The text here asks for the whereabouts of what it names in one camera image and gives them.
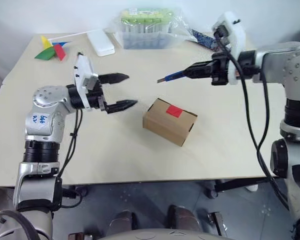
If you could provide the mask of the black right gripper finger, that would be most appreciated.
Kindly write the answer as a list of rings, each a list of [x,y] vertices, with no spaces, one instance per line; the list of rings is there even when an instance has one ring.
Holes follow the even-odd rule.
[[[195,69],[202,69],[211,64],[211,61],[202,61],[202,62],[196,62],[193,63],[191,66],[189,66],[189,69],[195,70]]]
[[[190,79],[203,79],[211,78],[212,73],[210,70],[200,68],[200,69],[185,69],[183,75]]]

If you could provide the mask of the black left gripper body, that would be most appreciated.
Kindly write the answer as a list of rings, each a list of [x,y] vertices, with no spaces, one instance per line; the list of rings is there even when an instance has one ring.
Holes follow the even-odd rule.
[[[108,83],[109,82],[105,79],[98,79],[97,81],[88,83],[88,93],[86,94],[86,97],[91,108],[100,109],[101,111],[106,111],[108,113],[109,108],[102,87],[103,84]]]

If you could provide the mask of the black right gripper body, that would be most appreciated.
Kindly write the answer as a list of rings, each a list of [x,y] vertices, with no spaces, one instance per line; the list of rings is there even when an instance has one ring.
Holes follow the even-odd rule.
[[[225,53],[215,53],[212,56],[211,84],[225,86],[228,84],[229,58]]]

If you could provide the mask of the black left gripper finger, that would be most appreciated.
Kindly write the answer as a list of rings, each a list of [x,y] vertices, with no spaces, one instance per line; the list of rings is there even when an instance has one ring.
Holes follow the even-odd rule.
[[[106,112],[108,114],[121,112],[134,106],[137,102],[138,102],[137,100],[131,100],[131,99],[120,100],[117,101],[115,104],[107,105]]]
[[[124,73],[108,73],[108,74],[102,74],[98,76],[98,79],[101,84],[117,84],[120,83],[126,79],[129,79],[130,76],[126,75]]]

